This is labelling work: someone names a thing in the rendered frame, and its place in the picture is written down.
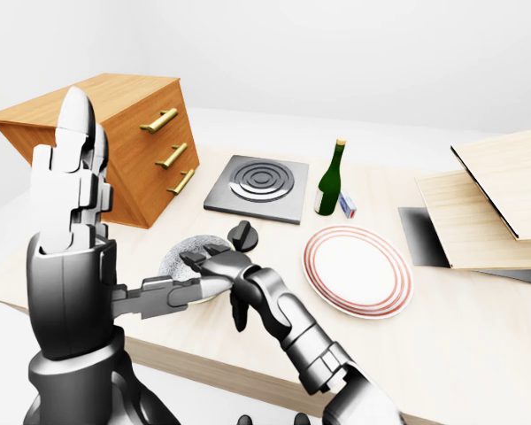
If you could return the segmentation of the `green wine bottle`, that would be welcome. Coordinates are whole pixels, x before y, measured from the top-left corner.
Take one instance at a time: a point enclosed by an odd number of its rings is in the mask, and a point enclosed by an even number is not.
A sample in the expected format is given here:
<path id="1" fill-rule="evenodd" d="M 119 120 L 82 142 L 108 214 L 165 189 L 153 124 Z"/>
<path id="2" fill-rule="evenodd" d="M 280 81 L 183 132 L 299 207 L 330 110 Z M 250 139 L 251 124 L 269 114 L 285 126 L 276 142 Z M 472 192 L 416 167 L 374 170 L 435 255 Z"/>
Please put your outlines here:
<path id="1" fill-rule="evenodd" d="M 336 140 L 335 151 L 327 171 L 319 181 L 314 211 L 321 216 L 329 216 L 334 210 L 341 191 L 340 164 L 346 144 L 345 138 Z"/>

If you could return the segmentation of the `round black stove knob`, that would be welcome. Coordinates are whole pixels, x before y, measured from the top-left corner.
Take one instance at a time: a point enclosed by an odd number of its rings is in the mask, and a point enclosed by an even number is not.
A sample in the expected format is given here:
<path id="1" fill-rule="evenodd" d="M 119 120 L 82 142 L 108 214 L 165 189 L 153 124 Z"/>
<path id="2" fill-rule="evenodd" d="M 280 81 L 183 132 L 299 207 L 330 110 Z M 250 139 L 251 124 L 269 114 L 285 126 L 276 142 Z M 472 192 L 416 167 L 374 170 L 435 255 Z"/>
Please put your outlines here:
<path id="1" fill-rule="evenodd" d="M 227 239 L 236 251 L 248 252 L 257 246 L 258 232 L 247 220 L 242 220 L 229 231 Z"/>

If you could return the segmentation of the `pale wooden board black edge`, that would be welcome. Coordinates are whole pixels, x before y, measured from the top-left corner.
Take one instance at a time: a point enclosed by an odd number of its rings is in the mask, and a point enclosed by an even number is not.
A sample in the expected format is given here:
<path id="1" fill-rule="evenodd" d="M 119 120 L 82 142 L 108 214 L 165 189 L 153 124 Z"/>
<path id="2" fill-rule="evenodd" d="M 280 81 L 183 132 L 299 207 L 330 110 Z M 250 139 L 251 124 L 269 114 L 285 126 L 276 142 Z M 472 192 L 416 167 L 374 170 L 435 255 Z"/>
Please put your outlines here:
<path id="1" fill-rule="evenodd" d="M 531 241 L 531 130 L 460 143 L 452 152 L 518 241 Z"/>

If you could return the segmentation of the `grey patterned bowl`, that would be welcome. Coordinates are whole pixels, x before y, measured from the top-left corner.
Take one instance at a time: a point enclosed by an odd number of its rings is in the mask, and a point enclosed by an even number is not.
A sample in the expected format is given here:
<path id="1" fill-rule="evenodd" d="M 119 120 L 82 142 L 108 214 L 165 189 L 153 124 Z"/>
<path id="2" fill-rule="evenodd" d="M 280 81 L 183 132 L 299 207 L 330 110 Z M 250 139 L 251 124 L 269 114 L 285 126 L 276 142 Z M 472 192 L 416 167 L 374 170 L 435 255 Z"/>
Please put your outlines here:
<path id="1" fill-rule="evenodd" d="M 202 303 L 208 298 L 232 289 L 233 283 L 227 278 L 203 277 L 181 259 L 181 254 L 188 251 L 205 260 L 206 244 L 224 245 L 229 248 L 229 243 L 217 236 L 192 236 L 177 243 L 163 258 L 157 284 L 164 289 L 170 308 L 177 311 L 185 310 L 189 304 Z"/>

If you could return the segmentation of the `wooden cabinet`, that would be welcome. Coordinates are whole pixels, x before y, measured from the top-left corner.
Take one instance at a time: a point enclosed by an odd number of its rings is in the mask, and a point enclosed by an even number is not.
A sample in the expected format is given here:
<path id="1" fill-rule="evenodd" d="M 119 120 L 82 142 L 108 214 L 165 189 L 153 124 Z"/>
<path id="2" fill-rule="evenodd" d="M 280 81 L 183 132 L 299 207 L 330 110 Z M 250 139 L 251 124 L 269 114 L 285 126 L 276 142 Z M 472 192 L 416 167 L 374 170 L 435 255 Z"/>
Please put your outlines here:
<path id="1" fill-rule="evenodd" d="M 77 86 L 108 141 L 113 203 L 103 220 L 150 228 L 199 165 L 179 79 L 103 73 Z"/>

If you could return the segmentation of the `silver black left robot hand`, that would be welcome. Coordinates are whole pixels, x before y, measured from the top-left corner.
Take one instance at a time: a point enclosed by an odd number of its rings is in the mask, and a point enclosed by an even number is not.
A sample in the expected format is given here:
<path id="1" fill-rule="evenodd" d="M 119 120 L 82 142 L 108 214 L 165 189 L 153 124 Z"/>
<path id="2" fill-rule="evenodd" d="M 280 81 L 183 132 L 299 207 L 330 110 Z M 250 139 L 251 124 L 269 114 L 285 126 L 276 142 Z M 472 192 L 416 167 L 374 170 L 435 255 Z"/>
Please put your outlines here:
<path id="1" fill-rule="evenodd" d="M 67 91 L 55 138 L 55 146 L 39 144 L 33 153 L 30 193 L 39 225 L 27 251 L 30 320 L 45 358 L 104 347 L 121 314 L 180 312 L 231 288 L 225 277 L 148 278 L 138 290 L 118 284 L 117 244 L 101 221 L 113 198 L 105 180 L 108 141 L 83 90 Z"/>

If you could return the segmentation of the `flat dark grey sheet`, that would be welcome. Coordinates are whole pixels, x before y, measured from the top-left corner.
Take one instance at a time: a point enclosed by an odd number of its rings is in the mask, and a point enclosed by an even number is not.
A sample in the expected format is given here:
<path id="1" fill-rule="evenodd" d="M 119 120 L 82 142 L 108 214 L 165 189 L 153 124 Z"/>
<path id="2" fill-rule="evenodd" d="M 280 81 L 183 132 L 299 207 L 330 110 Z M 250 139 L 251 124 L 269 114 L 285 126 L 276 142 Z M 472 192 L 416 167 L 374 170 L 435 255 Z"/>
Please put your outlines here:
<path id="1" fill-rule="evenodd" d="M 399 207 L 404 234 L 415 266 L 450 268 L 446 254 L 435 232 L 425 207 Z M 492 274 L 531 283 L 531 269 L 480 270 Z"/>

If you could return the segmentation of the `flat dark stove plate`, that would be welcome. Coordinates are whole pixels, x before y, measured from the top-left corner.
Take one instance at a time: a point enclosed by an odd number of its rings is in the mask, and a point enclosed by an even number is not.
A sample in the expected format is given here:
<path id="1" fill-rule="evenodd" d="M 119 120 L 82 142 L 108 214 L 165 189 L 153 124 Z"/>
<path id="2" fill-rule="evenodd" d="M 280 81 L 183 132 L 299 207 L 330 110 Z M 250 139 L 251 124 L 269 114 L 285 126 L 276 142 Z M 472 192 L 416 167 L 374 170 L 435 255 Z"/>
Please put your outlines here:
<path id="1" fill-rule="evenodd" d="M 204 209 L 298 225 L 309 165 L 234 155 L 204 200 Z"/>

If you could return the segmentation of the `wooden cabinet drawer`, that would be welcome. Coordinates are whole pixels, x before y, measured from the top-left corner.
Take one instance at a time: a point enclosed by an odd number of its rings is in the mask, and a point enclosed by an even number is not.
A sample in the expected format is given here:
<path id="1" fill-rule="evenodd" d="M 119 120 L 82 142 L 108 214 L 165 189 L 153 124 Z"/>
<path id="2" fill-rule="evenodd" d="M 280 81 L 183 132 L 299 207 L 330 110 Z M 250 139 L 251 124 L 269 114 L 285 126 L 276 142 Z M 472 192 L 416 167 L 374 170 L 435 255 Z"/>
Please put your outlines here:
<path id="1" fill-rule="evenodd" d="M 142 124 L 150 124 L 159 118 L 162 110 L 170 110 L 172 108 L 176 108 L 177 111 L 184 110 L 187 114 L 180 83 L 177 81 L 145 97 L 121 114 L 110 119 L 107 122 L 109 125 L 107 135 L 111 162 L 120 167 L 122 159 L 119 155 L 119 150 L 134 137 L 137 128 Z"/>
<path id="2" fill-rule="evenodd" d="M 184 110 L 154 134 L 137 128 L 119 150 L 120 172 L 142 202 L 181 179 L 181 171 L 197 168 L 198 157 Z"/>
<path id="3" fill-rule="evenodd" d="M 188 148 L 168 169 L 157 166 L 155 161 L 165 160 L 173 152 L 173 145 L 187 143 Z M 199 160 L 192 137 L 184 140 L 162 137 L 157 141 L 145 141 L 144 146 L 135 157 L 130 171 L 134 184 L 135 200 L 140 207 L 143 218 L 150 227 L 162 213 L 175 195 L 167 192 L 167 188 L 174 188 L 181 181 L 181 171 L 188 171 L 198 167 Z"/>

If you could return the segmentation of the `small blue white box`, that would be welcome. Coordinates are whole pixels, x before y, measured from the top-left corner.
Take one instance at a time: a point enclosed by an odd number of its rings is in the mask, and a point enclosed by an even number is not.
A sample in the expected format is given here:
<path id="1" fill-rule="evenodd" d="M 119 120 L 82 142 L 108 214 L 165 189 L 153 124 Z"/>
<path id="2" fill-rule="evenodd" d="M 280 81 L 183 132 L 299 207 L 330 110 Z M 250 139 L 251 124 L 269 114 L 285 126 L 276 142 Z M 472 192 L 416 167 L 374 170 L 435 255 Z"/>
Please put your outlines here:
<path id="1" fill-rule="evenodd" d="M 350 195 L 345 190 L 342 190 L 340 192 L 339 197 L 338 197 L 338 202 L 342 208 L 342 211 L 344 212 L 344 215 L 348 219 L 352 219 L 355 216 L 357 207 L 352 201 Z"/>

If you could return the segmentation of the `large pale wooden board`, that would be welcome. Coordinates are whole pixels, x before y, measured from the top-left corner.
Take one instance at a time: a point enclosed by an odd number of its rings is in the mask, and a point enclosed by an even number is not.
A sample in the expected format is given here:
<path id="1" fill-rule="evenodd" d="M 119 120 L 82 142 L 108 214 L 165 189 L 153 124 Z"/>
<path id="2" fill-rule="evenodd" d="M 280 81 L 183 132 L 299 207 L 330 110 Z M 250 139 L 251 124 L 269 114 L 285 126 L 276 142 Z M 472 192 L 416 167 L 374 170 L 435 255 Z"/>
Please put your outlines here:
<path id="1" fill-rule="evenodd" d="M 531 269 L 531 241 L 517 241 L 465 171 L 421 176 L 419 191 L 451 267 Z"/>

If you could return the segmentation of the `white plate with red rings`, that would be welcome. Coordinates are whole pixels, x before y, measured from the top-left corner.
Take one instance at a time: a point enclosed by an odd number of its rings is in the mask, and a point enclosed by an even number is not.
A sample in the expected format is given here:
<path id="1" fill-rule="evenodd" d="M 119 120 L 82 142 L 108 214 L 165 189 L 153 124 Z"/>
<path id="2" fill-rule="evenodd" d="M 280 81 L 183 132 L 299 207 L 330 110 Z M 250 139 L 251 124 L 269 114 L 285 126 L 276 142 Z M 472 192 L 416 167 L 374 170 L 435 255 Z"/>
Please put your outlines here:
<path id="1" fill-rule="evenodd" d="M 332 225 L 304 244 L 304 275 L 334 308 L 364 319 L 385 319 L 411 302 L 414 279 L 401 252 L 365 228 Z"/>

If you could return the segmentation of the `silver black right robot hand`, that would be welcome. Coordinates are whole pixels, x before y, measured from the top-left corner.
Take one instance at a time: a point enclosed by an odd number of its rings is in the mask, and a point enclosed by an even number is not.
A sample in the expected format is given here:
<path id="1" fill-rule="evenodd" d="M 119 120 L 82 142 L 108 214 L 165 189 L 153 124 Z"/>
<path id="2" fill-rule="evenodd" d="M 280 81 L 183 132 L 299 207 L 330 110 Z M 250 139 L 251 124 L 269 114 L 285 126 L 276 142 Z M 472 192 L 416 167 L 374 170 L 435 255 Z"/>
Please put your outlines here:
<path id="1" fill-rule="evenodd" d="M 202 276 L 226 277 L 232 284 L 230 303 L 236 329 L 242 332 L 247 325 L 249 305 L 256 306 L 262 298 L 258 287 L 247 280 L 251 271 L 257 271 L 250 258 L 239 251 L 232 251 L 225 245 L 206 244 L 204 249 L 210 254 L 204 255 L 185 251 L 180 254 L 181 260 L 193 271 Z"/>

